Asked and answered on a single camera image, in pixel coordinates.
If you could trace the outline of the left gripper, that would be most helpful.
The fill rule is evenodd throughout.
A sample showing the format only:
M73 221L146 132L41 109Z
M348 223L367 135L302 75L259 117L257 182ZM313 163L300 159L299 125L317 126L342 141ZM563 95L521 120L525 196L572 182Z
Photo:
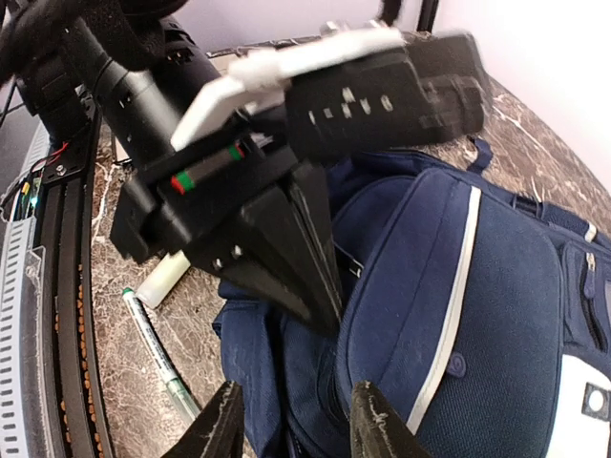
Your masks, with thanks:
M213 134L181 152L133 151L110 240L143 263L182 252L196 267L272 302L324 336L339 330L342 286L326 173L282 145ZM290 174L287 193L268 190Z

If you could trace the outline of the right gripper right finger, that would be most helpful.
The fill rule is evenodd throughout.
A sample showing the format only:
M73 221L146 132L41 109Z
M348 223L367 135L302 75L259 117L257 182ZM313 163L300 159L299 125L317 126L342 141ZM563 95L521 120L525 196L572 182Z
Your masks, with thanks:
M352 457L430 457L370 381L359 382L352 390L349 424Z

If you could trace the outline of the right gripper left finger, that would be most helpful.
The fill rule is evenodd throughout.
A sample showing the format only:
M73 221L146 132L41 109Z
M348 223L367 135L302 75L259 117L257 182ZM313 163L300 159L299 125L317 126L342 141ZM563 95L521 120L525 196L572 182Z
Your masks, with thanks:
M163 458L242 457L244 403L242 387L224 382L193 424Z

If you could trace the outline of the navy blue student backpack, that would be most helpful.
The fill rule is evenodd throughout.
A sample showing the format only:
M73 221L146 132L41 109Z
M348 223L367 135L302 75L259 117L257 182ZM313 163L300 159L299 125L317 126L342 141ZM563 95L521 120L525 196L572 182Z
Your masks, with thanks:
M610 240L412 150L327 170L346 311L325 338L223 282L214 322L260 457L347 457L376 386L435 457L610 453Z

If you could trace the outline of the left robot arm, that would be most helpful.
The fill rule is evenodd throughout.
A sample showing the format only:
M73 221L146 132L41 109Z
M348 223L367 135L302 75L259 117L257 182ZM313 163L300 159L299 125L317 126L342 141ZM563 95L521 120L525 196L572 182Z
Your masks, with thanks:
M198 268L332 335L343 314L324 170L283 143L259 148L232 109L184 149L170 142L218 71L171 22L176 1L13 1L1 74L60 57L60 89L83 85L135 172L122 186L111 240L136 262L183 253Z

